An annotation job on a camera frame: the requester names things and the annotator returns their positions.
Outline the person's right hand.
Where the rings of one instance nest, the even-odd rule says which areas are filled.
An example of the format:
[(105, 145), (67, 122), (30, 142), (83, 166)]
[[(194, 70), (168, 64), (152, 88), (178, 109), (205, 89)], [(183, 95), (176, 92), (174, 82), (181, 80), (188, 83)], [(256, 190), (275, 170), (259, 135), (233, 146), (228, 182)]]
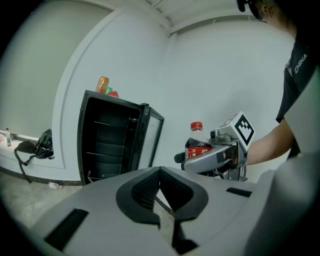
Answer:
[(236, 153), (233, 149), (229, 148), (223, 153), (224, 163), (233, 163), (236, 159)]

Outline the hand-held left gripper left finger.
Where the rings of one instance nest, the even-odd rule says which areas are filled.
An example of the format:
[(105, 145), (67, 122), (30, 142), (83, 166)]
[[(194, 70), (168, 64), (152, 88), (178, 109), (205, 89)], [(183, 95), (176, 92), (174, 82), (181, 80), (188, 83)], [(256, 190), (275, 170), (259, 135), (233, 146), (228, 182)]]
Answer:
[(129, 172), (83, 186), (52, 206), (31, 230), (45, 239), (72, 210), (80, 209), (88, 214), (63, 248), (69, 256), (175, 256), (157, 225), (134, 222), (117, 205), (118, 188), (142, 173)]

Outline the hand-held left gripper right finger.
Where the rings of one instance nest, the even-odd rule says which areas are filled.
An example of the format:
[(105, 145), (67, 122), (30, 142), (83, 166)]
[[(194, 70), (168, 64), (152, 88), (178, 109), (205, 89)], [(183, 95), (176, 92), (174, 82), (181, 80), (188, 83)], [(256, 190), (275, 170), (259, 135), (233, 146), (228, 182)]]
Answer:
[(183, 255), (222, 231), (248, 201), (255, 184), (159, 168), (159, 189), (173, 219), (171, 245)]

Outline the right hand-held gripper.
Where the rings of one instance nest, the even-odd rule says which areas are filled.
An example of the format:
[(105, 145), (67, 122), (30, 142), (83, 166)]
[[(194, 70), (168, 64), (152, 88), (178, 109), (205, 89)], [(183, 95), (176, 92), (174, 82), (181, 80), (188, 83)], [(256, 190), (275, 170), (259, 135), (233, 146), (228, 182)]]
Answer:
[[(186, 172), (244, 182), (247, 180), (245, 164), (248, 150), (254, 136), (254, 128), (240, 111), (210, 132), (211, 149), (186, 148), (185, 153), (177, 153), (174, 156), (174, 161), (181, 163), (181, 169)], [(225, 164), (224, 152), (228, 149), (234, 150), (236, 158), (234, 162)]]

